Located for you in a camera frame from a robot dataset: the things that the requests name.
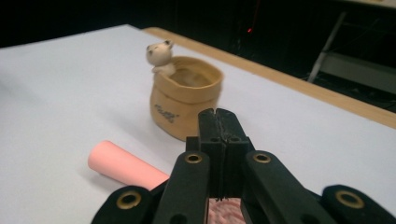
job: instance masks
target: pink foam block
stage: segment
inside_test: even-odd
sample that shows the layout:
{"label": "pink foam block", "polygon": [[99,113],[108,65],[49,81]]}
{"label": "pink foam block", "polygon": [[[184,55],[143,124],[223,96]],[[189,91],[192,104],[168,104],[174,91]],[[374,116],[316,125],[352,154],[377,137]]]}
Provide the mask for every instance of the pink foam block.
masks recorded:
{"label": "pink foam block", "polygon": [[169,175],[109,141],[103,141],[93,148],[88,165],[94,171],[121,183],[148,190],[154,189],[169,178]]}

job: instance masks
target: white table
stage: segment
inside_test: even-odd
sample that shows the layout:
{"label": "white table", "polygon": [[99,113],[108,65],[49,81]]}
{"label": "white table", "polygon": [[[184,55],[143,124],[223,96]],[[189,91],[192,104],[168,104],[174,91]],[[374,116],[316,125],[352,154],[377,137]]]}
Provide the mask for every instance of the white table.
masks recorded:
{"label": "white table", "polygon": [[[185,144],[149,115],[145,50],[160,41],[125,25],[0,49],[0,223],[90,223],[123,186],[87,165],[102,140],[170,174]],[[306,188],[348,185],[396,214],[395,129],[181,46],[174,54],[223,71],[219,107]]]}

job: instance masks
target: small pot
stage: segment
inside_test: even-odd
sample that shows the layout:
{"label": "small pot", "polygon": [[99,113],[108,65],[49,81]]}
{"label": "small pot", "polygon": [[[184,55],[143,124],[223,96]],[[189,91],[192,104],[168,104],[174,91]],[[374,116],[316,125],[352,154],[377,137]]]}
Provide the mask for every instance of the small pot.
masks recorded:
{"label": "small pot", "polygon": [[198,134],[198,113],[216,109],[223,74],[215,66],[191,57],[173,57],[176,72],[154,75],[150,113],[155,123],[177,139]]}

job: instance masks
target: toy bear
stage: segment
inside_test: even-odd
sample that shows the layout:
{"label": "toy bear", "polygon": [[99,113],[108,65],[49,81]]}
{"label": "toy bear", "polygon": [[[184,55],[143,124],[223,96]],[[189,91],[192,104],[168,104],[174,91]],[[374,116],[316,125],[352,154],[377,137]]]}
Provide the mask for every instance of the toy bear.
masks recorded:
{"label": "toy bear", "polygon": [[170,77],[176,72],[172,63],[172,47],[173,42],[171,40],[165,40],[162,43],[147,47],[146,57],[148,62],[154,65],[151,70],[154,74],[162,73]]}

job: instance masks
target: wooden edge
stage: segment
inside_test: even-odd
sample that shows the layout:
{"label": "wooden edge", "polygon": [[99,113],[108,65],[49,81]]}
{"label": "wooden edge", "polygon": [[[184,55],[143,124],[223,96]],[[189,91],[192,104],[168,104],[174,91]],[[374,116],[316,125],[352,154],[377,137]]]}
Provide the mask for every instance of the wooden edge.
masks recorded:
{"label": "wooden edge", "polygon": [[320,101],[335,105],[356,115],[396,129],[396,114],[388,110],[366,104],[335,91],[327,90],[299,78],[276,71],[275,69],[232,55],[226,51],[210,47],[203,43],[188,39],[182,35],[171,33],[162,28],[149,27],[143,29],[143,31],[148,34],[158,36],[161,39],[171,39],[176,44],[186,49],[192,49],[206,56],[231,64],[245,71],[249,71],[252,74],[267,78],[278,84],[319,99]]}

